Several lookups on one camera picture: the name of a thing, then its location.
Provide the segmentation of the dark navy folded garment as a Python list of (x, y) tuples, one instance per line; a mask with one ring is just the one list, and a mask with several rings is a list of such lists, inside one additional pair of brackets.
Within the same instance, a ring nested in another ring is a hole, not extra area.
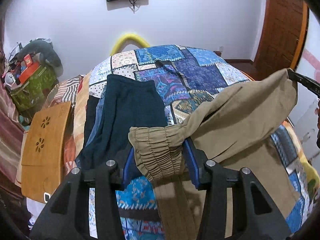
[(92, 170), (129, 145), (131, 127), (164, 127), (164, 102), (153, 80), (139, 82), (120, 75), (107, 78), (98, 130), (79, 154), (80, 167)]

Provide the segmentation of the orange red box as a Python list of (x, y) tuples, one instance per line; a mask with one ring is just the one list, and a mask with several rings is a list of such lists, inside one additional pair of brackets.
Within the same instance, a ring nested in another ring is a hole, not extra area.
[(39, 62), (37, 60), (33, 60), (30, 54), (27, 54), (23, 58), (23, 62), (25, 64), (25, 69), (21, 71), (18, 78), (20, 84), (25, 83), (25, 81), (27, 81), (40, 66)]

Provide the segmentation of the wooden lap desk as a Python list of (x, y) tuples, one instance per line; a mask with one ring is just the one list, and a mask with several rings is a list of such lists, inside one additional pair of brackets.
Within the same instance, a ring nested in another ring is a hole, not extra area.
[(71, 102), (35, 113), (22, 156), (22, 194), (47, 203), (64, 177), (63, 141)]

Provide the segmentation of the yellow curved headboard tube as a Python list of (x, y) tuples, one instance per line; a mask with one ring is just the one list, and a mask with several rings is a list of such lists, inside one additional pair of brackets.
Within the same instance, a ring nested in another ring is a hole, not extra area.
[(116, 41), (116, 44), (113, 46), (110, 52), (110, 56), (113, 56), (116, 53), (121, 52), (121, 48), (123, 48), (123, 46), (129, 42), (134, 42), (142, 48), (147, 48), (150, 46), (150, 44), (141, 36), (134, 33), (127, 33), (127, 34), (121, 35), (121, 37), (118, 38), (118, 40)]

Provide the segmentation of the khaki olive pants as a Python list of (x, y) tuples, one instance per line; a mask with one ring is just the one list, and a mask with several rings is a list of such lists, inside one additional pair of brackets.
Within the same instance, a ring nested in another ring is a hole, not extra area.
[(296, 103), (297, 84), (282, 69), (225, 88), (178, 125), (130, 128), (136, 165), (153, 185), (165, 239), (195, 239), (204, 211), (205, 193), (191, 183), (182, 156), (186, 138), (223, 167), (250, 168), (281, 214), (290, 214), (299, 193), (270, 135)]

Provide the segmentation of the yellow orange fleece blanket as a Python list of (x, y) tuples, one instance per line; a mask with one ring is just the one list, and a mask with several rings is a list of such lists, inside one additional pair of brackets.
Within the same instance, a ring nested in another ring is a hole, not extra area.
[(89, 97), (89, 81), (91, 71), (81, 80), (78, 92), (76, 95), (74, 109), (74, 125), (73, 138), (75, 143), (75, 156), (77, 157), (83, 148), (84, 144), (84, 128), (86, 121), (86, 106)]

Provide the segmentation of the brown wooden door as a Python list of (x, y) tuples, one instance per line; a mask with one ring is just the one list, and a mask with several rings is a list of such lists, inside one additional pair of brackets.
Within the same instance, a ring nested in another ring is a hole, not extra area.
[(304, 0), (266, 0), (264, 25), (253, 66), (262, 80), (297, 68), (305, 43), (309, 9)]

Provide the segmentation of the blue patchwork bedspread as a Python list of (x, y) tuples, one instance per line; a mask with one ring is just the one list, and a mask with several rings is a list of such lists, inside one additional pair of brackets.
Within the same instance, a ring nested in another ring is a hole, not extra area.
[[(117, 53), (92, 71), (89, 96), (99, 97), (109, 75), (139, 82), (153, 80), (164, 102), (167, 124), (178, 125), (203, 102), (210, 102), (225, 88), (250, 80), (214, 52), (176, 45), (155, 46)], [(298, 231), (307, 217), (307, 166), (300, 162), (298, 141), (283, 123), (270, 135), (281, 163), (299, 198), (284, 217), (291, 232)], [(126, 239), (165, 239), (153, 185), (138, 169), (124, 191), (116, 192), (120, 221)]]

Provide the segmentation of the striped pink curtain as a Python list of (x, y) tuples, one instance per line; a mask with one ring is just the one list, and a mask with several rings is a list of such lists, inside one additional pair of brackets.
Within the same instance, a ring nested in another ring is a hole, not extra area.
[(15, 184), (23, 139), (23, 127), (18, 111), (1, 81), (1, 188), (21, 198), (21, 188)]

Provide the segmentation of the blue denim garment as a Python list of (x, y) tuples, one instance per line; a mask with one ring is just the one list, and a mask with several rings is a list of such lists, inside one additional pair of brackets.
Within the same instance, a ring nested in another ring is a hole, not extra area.
[(100, 126), (104, 107), (105, 92), (106, 86), (103, 88), (102, 93), (98, 98), (92, 95), (90, 95), (88, 98), (84, 127), (84, 147), (92, 142)]

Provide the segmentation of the green patterned storage bag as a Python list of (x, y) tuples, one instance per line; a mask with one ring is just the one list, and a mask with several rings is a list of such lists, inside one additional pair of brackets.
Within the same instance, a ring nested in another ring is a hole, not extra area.
[(56, 73), (51, 66), (40, 65), (27, 80), (9, 92), (18, 112), (41, 109), (49, 92), (57, 84)]

